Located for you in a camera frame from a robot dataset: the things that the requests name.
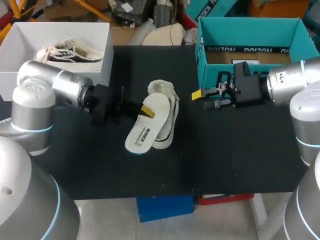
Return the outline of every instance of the black and white sneaker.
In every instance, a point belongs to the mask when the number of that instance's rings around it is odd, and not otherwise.
[[[69,39],[56,43],[53,47],[43,47],[37,53],[37,61],[57,68],[96,72],[101,70],[104,54],[79,39]]]

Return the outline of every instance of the black table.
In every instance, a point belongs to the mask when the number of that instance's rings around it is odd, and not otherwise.
[[[75,199],[291,192],[300,160],[289,107],[271,103],[205,111],[191,46],[115,46],[110,87],[143,101],[149,82],[171,81],[180,97],[172,145],[144,155],[125,149],[134,121],[91,126],[86,112],[59,107],[49,150],[35,161]],[[0,117],[10,116],[10,102]]]

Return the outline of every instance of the white floor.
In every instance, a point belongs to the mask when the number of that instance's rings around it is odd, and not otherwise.
[[[79,240],[257,239],[249,201],[197,205],[193,214],[144,223],[139,221],[135,198],[76,203],[81,208]]]

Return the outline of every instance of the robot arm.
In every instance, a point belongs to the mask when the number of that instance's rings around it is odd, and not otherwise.
[[[209,106],[206,109],[230,104],[241,107],[269,100],[276,105],[289,104],[295,94],[320,81],[320,57],[274,67],[268,76],[251,75],[246,62],[234,64],[233,71],[233,82],[220,82],[219,86],[209,89],[201,88],[192,94],[193,100],[212,95],[230,96],[206,102],[205,106]]]
[[[89,112],[92,124],[103,127],[123,115],[153,117],[142,103],[125,101],[90,78],[37,61],[24,63],[13,91],[11,119],[0,123],[0,136],[22,145],[30,154],[44,153],[49,145],[56,103]]]

